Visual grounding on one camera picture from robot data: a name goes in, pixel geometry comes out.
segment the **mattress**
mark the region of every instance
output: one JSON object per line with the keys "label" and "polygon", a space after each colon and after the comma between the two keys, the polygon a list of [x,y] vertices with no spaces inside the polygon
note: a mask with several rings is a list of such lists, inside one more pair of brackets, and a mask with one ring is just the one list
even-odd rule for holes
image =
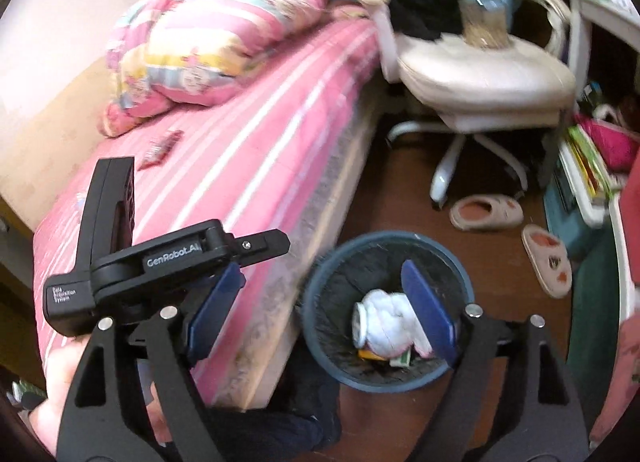
{"label": "mattress", "polygon": [[322,208],[331,205],[336,183],[344,182],[340,164],[351,143],[362,147],[362,128],[372,126],[370,115],[354,107],[377,63],[373,24],[335,21],[275,56],[269,71],[228,103],[180,106],[101,143],[34,235],[34,300],[45,373],[49,354],[68,339],[43,319],[42,286],[51,274],[73,267],[79,200],[95,162],[134,156],[138,164],[151,140],[181,129],[182,141],[162,166],[136,172],[134,243],[209,219],[220,219],[236,236],[277,227],[292,238],[285,257],[243,270],[247,283],[209,358],[192,372],[206,404],[218,397],[246,400],[277,347],[277,330],[286,328],[298,279],[308,267],[305,252],[319,242],[314,229],[326,214]]}

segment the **trash can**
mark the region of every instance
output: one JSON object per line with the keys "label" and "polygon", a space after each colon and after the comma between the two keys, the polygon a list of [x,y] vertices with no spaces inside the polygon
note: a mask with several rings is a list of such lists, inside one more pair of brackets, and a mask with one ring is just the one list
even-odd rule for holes
{"label": "trash can", "polygon": [[407,259],[414,261],[454,321],[474,300],[460,262],[426,236],[382,231],[347,241],[319,262],[302,297],[306,343],[319,365],[338,381],[364,392],[406,392],[434,381],[449,368],[440,358],[418,356],[408,368],[394,368],[360,359],[353,345],[354,303],[377,288],[402,292],[400,272]]}

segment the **blue gripper pad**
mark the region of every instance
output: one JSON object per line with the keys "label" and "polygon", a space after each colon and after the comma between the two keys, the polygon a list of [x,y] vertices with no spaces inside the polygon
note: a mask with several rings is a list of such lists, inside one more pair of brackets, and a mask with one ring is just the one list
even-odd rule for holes
{"label": "blue gripper pad", "polygon": [[449,313],[412,260],[408,259],[402,264],[400,280],[402,290],[414,308],[434,353],[444,359],[447,365],[454,366],[458,351],[456,330]]}
{"label": "blue gripper pad", "polygon": [[245,280],[239,265],[230,263],[213,281],[217,282],[215,287],[189,328],[186,355],[191,366],[209,355]]}

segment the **floor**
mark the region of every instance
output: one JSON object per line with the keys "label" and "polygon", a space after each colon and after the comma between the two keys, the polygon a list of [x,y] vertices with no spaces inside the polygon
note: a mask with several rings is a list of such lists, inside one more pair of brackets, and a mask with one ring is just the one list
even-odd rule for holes
{"label": "floor", "polygon": [[[556,345],[566,353],[570,299],[558,301],[542,292],[520,241],[520,229],[461,233],[450,224],[446,210],[435,211],[431,207],[431,175],[451,137],[407,136],[389,151],[383,137],[392,122],[381,124],[340,239],[383,229],[415,231],[436,239],[465,266],[476,301],[485,311],[510,320],[524,320],[534,313],[542,315]],[[530,132],[522,132],[512,138],[509,148],[528,155],[535,142]],[[450,201],[473,193],[515,191],[516,182],[500,159],[475,143],[465,146],[449,188]],[[541,192],[530,190],[521,203],[525,223],[545,225]],[[471,447],[483,444],[487,438],[503,372],[504,363],[496,362]],[[444,394],[448,379],[445,376],[420,390],[395,395],[365,394],[343,386],[342,440],[323,453],[307,454],[296,461],[404,461]]]}

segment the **slipper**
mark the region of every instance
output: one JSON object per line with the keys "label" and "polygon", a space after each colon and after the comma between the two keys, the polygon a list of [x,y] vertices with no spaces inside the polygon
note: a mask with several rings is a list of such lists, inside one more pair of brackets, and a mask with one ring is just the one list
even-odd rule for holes
{"label": "slipper", "polygon": [[504,195],[473,195],[457,201],[449,220],[460,231],[495,231],[522,223],[522,207]]}
{"label": "slipper", "polygon": [[564,243],[532,223],[522,230],[522,242],[543,290],[556,299],[569,294],[571,263]]}

